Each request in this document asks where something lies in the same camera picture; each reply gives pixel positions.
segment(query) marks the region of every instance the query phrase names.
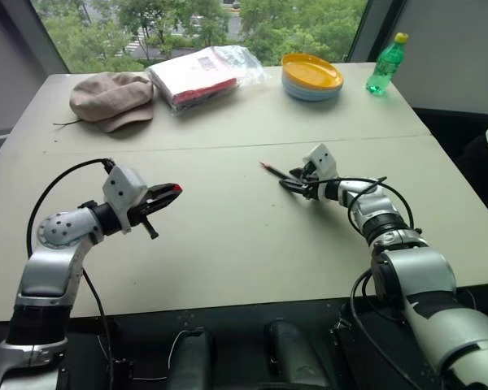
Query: green label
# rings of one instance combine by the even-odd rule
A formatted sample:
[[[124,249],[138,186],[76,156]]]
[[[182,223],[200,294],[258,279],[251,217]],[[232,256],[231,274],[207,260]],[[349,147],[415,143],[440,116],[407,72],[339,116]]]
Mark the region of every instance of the green label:
[[[379,75],[393,75],[398,70],[398,63],[389,63],[387,61],[379,60],[376,64],[375,72]]]

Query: stack of plates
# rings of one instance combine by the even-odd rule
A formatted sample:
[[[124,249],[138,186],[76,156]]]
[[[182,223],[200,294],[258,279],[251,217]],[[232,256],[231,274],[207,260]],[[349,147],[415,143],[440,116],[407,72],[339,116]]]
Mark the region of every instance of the stack of plates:
[[[310,54],[286,54],[282,59],[282,84],[294,98],[320,102],[338,94],[343,86],[340,71]]]

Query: yellow plate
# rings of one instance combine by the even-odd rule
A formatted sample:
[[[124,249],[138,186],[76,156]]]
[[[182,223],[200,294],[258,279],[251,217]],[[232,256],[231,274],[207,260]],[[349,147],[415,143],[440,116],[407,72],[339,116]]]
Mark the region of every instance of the yellow plate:
[[[334,89],[343,84],[340,71],[310,54],[286,54],[282,58],[285,75],[293,82],[313,89]]]

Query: beige hat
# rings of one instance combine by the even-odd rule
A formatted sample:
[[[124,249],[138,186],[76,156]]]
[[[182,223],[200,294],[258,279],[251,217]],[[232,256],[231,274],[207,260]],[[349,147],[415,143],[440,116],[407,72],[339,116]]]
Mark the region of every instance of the beige hat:
[[[154,87],[145,77],[123,71],[98,73],[78,83],[71,92],[71,109],[78,118],[113,132],[130,122],[154,116]]]

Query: white table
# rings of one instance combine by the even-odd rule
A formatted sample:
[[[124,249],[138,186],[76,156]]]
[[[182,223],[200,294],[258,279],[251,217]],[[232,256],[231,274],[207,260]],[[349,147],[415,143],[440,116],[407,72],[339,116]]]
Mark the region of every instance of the white table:
[[[149,184],[184,189],[150,217],[160,238],[137,227],[89,253],[85,267],[108,314],[347,296],[370,253],[345,209],[290,196],[258,164],[287,171],[320,141],[342,175],[389,176],[459,285],[488,283],[488,212],[477,195],[393,86],[381,99],[364,91],[372,64],[338,67],[345,85],[336,102],[290,99],[269,68],[268,85],[227,105],[177,118],[159,101],[151,123],[111,135],[51,125],[72,119],[68,92],[84,78],[51,76],[0,150],[0,320],[11,315],[40,192],[70,165],[107,156]],[[101,201],[105,177],[100,166],[70,175],[40,218]],[[72,314],[97,314],[84,285]]]

